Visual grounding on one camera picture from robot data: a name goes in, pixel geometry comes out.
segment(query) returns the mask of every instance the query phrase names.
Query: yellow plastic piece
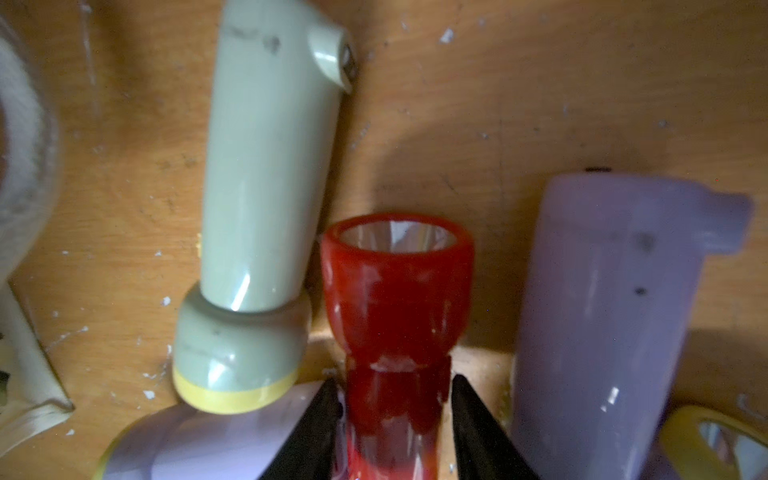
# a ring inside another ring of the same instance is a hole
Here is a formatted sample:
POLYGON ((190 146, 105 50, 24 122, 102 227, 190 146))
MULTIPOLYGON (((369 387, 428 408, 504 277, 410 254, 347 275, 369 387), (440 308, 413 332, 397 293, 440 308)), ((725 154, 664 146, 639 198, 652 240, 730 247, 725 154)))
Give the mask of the yellow plastic piece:
POLYGON ((763 445, 768 439, 749 425, 727 415, 698 406, 676 410, 659 432, 664 454, 681 480, 740 480, 738 465, 722 462, 701 435, 699 426, 713 422, 750 437, 763 445))
POLYGON ((267 386, 242 392, 215 392, 194 385, 174 367, 174 386, 186 403, 203 412, 235 415, 252 412, 274 402, 296 383, 299 370, 293 370, 282 379, 267 386))
POLYGON ((104 450, 104 453, 101 454, 101 457, 98 459, 98 464, 96 464, 96 472, 94 472, 94 476, 91 477, 91 480, 104 480, 104 473, 107 472, 107 464, 109 463, 109 459, 112 457, 112 454, 114 453, 114 450, 120 445, 120 442, 123 441, 123 437, 128 434, 128 432, 136 426, 137 423, 139 423, 141 420, 144 420, 145 416, 142 416, 124 429, 120 433, 118 433, 118 436, 114 437, 114 440, 110 442, 109 446, 106 450, 104 450))

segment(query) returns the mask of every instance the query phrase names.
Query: wooden surface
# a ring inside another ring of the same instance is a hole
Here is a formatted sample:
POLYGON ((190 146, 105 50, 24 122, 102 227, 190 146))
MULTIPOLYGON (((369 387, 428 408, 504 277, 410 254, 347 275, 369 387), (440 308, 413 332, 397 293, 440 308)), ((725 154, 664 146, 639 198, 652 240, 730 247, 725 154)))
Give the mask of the wooden surface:
MULTIPOLYGON (((674 398, 768 431, 737 406, 743 393, 768 414, 765 2, 321 7, 349 27, 361 61, 343 105, 323 225, 405 209, 472 230, 474 308, 455 369, 469 373, 495 412, 542 188, 554 174, 607 165, 753 195, 746 249, 707 260, 674 398), (447 28, 455 37, 444 45, 447 28)), ((55 215, 13 287, 43 346, 88 326, 48 352, 76 413, 0 458, 0 478, 89 478, 119 431, 177 401, 162 372, 176 307, 198 277, 220 2, 9 0, 0 9, 58 106, 66 165, 55 215)), ((308 286, 320 312, 316 257, 308 286)), ((323 317, 318 338, 327 337, 323 317)), ((329 345, 312 345, 303 379, 333 365, 329 345)))

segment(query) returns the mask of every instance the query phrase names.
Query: white paint speck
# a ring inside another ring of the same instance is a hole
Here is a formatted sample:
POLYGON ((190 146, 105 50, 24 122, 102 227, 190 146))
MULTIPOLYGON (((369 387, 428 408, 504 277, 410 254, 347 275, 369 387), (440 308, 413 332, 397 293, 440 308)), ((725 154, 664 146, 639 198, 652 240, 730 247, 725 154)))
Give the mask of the white paint speck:
POLYGON ((368 122, 365 124, 365 126, 362 127, 362 130, 359 134, 357 134, 357 140, 352 142, 352 144, 349 146, 350 150, 355 150, 357 148, 357 144, 360 143, 360 141, 366 137, 368 134, 368 130, 371 128, 371 122, 368 122))
MULTIPOLYGON (((76 330, 74 333, 87 332, 87 331, 88 331, 88 328, 87 327, 83 327, 82 329, 76 330)), ((57 346, 59 343, 63 342, 67 338, 69 338, 69 336, 72 335, 72 333, 73 332, 62 333, 58 337, 58 340, 56 340, 55 342, 51 342, 47 347, 45 347, 45 352, 46 353, 50 352, 53 347, 57 346)))
POLYGON ((155 386, 160 385, 160 382, 163 381, 163 378, 168 374, 168 367, 170 366, 170 355, 174 352, 174 348, 172 345, 168 344, 166 345, 167 353, 165 354, 165 362, 163 362, 163 368, 160 370, 160 378, 157 379, 157 382, 154 384, 155 386))
POLYGON ((453 41, 453 28, 447 28, 440 37, 440 43, 448 44, 453 41))
MULTIPOLYGON (((101 106, 99 105, 96 89, 96 68, 93 61, 93 52, 91 51, 91 13, 93 9, 85 0, 79 0, 80 5, 80 27, 83 38, 83 50, 85 50, 85 66, 88 70, 88 80, 91 82, 91 109, 96 121, 101 119, 101 106)), ((101 154, 104 147, 93 149, 95 154, 101 154)))

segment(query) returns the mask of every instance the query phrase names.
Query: lavender plastic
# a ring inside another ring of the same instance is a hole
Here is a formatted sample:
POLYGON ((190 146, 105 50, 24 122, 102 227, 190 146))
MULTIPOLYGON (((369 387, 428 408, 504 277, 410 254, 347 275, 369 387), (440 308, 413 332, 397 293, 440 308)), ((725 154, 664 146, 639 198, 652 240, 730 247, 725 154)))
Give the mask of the lavender plastic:
MULTIPOLYGON (((213 415, 181 403, 144 417, 114 440, 114 450, 102 459, 104 473, 94 480, 260 478, 321 384, 295 385, 275 403, 239 415, 213 415)), ((343 425, 336 434, 340 465, 346 465, 343 425)), ((337 470, 331 480, 345 474, 337 470)))
POLYGON ((512 441, 541 480, 635 480, 683 344, 703 257, 733 253, 744 195, 658 177, 547 187, 518 333, 512 441))
POLYGON ((681 480, 658 442, 650 447, 640 480, 681 480))

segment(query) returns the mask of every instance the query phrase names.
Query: dark stain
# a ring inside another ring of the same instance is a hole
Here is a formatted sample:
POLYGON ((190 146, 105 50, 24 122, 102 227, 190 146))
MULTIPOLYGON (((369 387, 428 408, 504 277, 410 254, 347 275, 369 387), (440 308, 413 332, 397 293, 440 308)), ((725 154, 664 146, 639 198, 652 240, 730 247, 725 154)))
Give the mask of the dark stain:
POLYGON ((656 246, 656 236, 648 232, 638 232, 634 235, 634 242, 643 253, 650 253, 656 246))
POLYGON ((24 15, 26 15, 29 18, 32 18, 32 13, 29 11, 29 5, 24 0, 13 0, 11 2, 14 6, 14 8, 21 10, 24 12, 24 15))
POLYGON ((223 33, 238 40, 253 40, 259 36, 258 28, 240 28, 231 25, 224 27, 223 33))
POLYGON ((272 55, 277 55, 277 52, 280 51, 280 39, 274 35, 264 37, 262 43, 264 43, 264 48, 272 55))
POLYGON ((0 406, 8 405, 8 379, 11 374, 0 370, 0 406))

